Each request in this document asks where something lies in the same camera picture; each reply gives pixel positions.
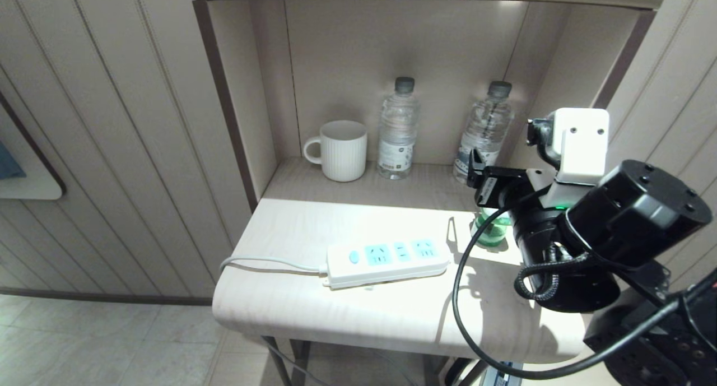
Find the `bottle cap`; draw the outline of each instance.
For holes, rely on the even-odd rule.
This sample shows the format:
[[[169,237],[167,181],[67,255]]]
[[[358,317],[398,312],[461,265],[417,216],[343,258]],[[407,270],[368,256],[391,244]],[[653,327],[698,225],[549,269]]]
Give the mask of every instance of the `bottle cap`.
[[[505,99],[508,95],[510,95],[511,89],[513,89],[513,86],[510,82],[494,81],[491,82],[491,85],[488,88],[488,95],[491,97],[501,97]]]
[[[416,80],[412,77],[397,77],[396,78],[396,93],[413,93],[413,87],[416,84]]]

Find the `water bottle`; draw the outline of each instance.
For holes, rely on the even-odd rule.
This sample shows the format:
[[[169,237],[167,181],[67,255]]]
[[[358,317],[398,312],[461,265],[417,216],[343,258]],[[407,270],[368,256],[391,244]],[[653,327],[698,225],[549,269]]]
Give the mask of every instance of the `water bottle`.
[[[468,161],[473,149],[481,153],[486,165],[495,163],[502,140],[513,120],[513,111],[506,102],[512,87],[508,82],[491,82],[488,97],[473,105],[453,164],[453,177],[459,182],[466,183]]]
[[[381,109],[376,169],[386,179],[404,179],[411,171],[419,112],[414,85],[413,78],[396,78],[396,92],[384,100]]]

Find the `mug handle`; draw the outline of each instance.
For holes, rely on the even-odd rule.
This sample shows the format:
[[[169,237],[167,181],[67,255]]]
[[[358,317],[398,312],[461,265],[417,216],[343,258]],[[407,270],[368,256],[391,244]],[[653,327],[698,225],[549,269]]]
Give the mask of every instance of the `mug handle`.
[[[309,146],[312,143],[319,143],[321,144],[321,137],[311,137],[308,139],[308,141],[304,144],[304,158],[307,159],[307,161],[310,161],[312,164],[321,164],[321,158],[317,158],[315,156],[310,156],[310,154],[307,152]]]

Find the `blue cloth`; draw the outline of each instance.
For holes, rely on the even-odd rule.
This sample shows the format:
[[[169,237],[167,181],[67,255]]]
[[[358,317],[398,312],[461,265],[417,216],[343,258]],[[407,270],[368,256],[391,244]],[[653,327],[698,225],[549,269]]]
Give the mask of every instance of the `blue cloth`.
[[[27,177],[27,175],[7,151],[5,145],[0,142],[0,179],[10,179],[10,177]]]

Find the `wooden tabletop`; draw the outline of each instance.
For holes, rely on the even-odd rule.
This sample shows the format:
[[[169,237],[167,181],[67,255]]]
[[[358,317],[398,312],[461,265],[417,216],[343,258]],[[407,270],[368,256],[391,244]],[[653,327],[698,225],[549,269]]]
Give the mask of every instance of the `wooden tabletop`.
[[[473,212],[430,209],[437,207],[441,199],[448,199],[453,206],[463,205],[456,194],[450,195],[450,187],[432,187],[430,180],[421,187],[432,199],[424,200],[423,208],[336,202],[334,197],[348,191],[352,184],[330,182],[321,176],[320,169],[314,171],[312,166],[301,164],[308,165],[289,160],[280,166],[244,230],[235,255],[275,256],[318,266],[325,262],[327,246],[335,243],[433,238],[445,243],[454,263],[441,276],[331,291],[322,286],[317,276],[300,275],[277,263],[246,262],[223,272],[213,300],[217,320],[244,333],[474,356],[458,332],[450,306],[455,263],[471,238]],[[445,166],[417,168],[436,182],[440,174],[450,172]],[[368,176],[362,178],[369,185],[357,186],[354,182],[349,191],[354,201],[371,194],[371,183],[384,188],[394,183],[404,185],[374,181],[371,176],[375,173],[371,171],[367,170]],[[421,176],[414,177],[414,185],[421,184],[418,177]],[[320,201],[287,199],[290,190],[301,198],[296,195],[306,183],[311,186],[303,187],[304,198],[313,194]],[[388,189],[376,194],[374,202],[397,204],[410,200],[398,197],[387,201],[391,199],[387,194],[392,192]],[[411,197],[418,196],[415,190]],[[583,347],[581,315],[541,309],[518,296],[513,291],[513,280],[521,261],[511,232],[509,241],[495,250],[474,248],[459,294],[464,324],[479,345],[500,360],[545,363],[577,355]]]

